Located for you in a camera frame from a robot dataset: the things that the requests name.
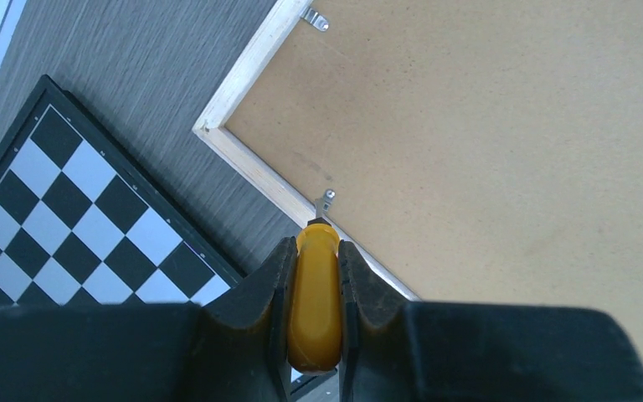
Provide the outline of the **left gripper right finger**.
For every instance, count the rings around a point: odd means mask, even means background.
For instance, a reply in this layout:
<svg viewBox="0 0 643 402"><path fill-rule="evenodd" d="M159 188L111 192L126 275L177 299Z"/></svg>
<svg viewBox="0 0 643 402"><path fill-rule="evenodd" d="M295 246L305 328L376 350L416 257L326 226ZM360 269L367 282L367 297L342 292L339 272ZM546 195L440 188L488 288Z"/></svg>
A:
<svg viewBox="0 0 643 402"><path fill-rule="evenodd" d="M643 363L592 309L411 301L338 249L343 401L643 401Z"/></svg>

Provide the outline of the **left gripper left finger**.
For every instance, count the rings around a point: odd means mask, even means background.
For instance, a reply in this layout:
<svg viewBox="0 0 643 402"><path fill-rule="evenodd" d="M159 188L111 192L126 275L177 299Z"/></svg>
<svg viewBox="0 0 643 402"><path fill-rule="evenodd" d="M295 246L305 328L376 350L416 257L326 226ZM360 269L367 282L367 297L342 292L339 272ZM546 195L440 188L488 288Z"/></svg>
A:
<svg viewBox="0 0 643 402"><path fill-rule="evenodd" d="M0 401L287 401L296 241L205 306L0 308Z"/></svg>

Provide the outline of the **orange handled screwdriver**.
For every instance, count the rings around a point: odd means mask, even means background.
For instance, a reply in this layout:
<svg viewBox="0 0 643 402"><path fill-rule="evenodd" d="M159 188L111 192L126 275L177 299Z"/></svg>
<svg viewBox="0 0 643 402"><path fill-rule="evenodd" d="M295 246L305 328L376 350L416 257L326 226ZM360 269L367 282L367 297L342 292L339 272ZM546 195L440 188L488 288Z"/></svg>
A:
<svg viewBox="0 0 643 402"><path fill-rule="evenodd" d="M296 238L287 344L288 361L301 374L324 374L341 358L340 241L327 217L316 215Z"/></svg>

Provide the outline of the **white wooden photo frame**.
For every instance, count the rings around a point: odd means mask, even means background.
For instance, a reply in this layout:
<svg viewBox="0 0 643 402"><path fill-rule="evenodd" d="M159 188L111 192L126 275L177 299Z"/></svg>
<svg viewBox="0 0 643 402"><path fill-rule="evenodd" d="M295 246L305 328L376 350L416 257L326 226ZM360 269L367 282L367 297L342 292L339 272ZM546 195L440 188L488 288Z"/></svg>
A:
<svg viewBox="0 0 643 402"><path fill-rule="evenodd" d="M196 134L290 218L337 197L332 220L406 296L436 294L434 192L423 166L441 130L431 110L454 23L503 36L545 1L279 1L195 123Z"/></svg>

